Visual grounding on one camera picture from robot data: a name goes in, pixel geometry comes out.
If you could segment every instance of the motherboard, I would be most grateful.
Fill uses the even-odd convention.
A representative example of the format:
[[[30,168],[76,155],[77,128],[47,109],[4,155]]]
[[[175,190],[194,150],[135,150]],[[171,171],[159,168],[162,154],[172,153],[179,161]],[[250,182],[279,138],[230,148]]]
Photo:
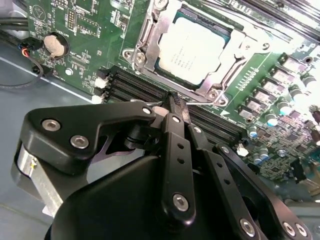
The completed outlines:
[[[313,193],[320,189],[311,170],[320,160],[318,12],[296,0],[28,0],[30,36],[44,45],[32,54],[56,78],[97,104],[130,100],[135,91],[144,101],[178,92],[206,116],[245,130],[234,149],[262,176],[295,178]],[[115,86],[102,74],[112,68],[138,81]],[[204,118],[198,113],[191,115]]]

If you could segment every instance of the white connector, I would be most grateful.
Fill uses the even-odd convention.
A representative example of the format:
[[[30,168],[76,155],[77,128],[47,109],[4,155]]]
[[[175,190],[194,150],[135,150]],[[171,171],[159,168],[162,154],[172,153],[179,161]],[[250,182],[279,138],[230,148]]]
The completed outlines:
[[[94,86],[100,89],[104,89],[107,86],[108,80],[97,77],[94,81]]]
[[[91,101],[93,104],[101,104],[104,100],[104,96],[93,95]]]

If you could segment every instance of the cpu socket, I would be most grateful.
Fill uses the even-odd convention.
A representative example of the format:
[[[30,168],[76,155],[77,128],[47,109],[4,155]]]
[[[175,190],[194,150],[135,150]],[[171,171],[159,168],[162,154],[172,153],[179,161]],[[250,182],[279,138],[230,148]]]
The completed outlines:
[[[270,52],[271,42],[266,32],[227,12],[151,0],[135,48],[122,56],[140,74],[223,107],[228,86],[254,54]]]

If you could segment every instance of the red wire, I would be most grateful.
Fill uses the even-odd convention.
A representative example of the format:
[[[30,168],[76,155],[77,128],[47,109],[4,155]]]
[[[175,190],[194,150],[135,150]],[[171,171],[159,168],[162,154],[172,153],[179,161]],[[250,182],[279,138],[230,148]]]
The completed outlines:
[[[25,56],[26,58],[28,58],[30,55],[28,53],[28,49],[27,48],[22,48],[21,53],[23,56]]]

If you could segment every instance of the capacitor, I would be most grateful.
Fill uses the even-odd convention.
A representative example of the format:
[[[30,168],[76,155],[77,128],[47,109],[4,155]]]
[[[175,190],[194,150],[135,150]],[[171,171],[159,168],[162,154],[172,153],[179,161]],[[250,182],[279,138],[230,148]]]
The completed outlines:
[[[250,125],[248,127],[248,135],[251,138],[256,138],[258,136],[257,127],[254,125]]]
[[[290,95],[296,103],[304,103],[305,102],[305,95],[302,93],[300,88],[292,89],[290,91]]]
[[[259,156],[261,160],[265,160],[267,158],[269,158],[269,151],[268,148],[266,147],[262,147],[259,149]]]
[[[279,109],[280,114],[284,116],[289,115],[292,112],[292,108],[287,101],[280,101],[277,104],[277,108]]]
[[[262,162],[262,160],[260,159],[260,155],[258,153],[253,154],[253,162],[256,165]]]
[[[311,132],[311,137],[315,145],[320,146],[320,132],[318,130],[313,130]]]
[[[302,79],[303,84],[309,92],[313,92],[318,89],[317,80],[313,76],[307,76]]]
[[[314,111],[312,113],[312,117],[314,118],[317,124],[320,124],[320,111]]]
[[[267,113],[265,115],[265,120],[266,120],[266,124],[269,126],[269,127],[274,127],[274,126],[277,126],[278,125],[278,120],[277,120],[277,116],[270,112],[270,113]]]

